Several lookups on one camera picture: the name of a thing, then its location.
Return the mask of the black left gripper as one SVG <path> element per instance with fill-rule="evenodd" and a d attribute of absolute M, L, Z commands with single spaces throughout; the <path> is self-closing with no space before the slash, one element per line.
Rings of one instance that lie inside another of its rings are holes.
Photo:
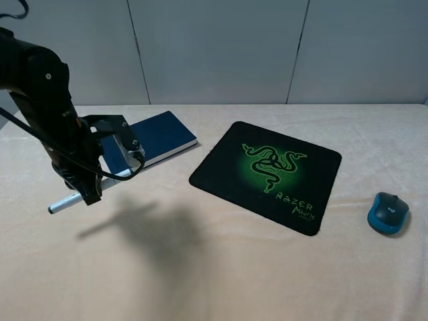
<path fill-rule="evenodd" d="M 113 135 L 114 124 L 123 124 L 122 115 L 78 117 L 75 110 L 42 110 L 42 142 L 54 171 L 66 185 L 81 194 L 85 204 L 101 200 L 99 158 L 104 154 L 100 140 Z"/>

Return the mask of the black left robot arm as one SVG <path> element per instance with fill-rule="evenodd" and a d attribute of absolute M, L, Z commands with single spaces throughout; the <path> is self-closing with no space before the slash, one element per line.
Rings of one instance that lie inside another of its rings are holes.
<path fill-rule="evenodd" d="M 24 127 L 51 159 L 54 171 L 87 205 L 102 197 L 101 139 L 124 124 L 121 115 L 79 117 L 69 91 L 70 72 L 52 50 L 1 29 L 1 89 L 26 119 Z"/>

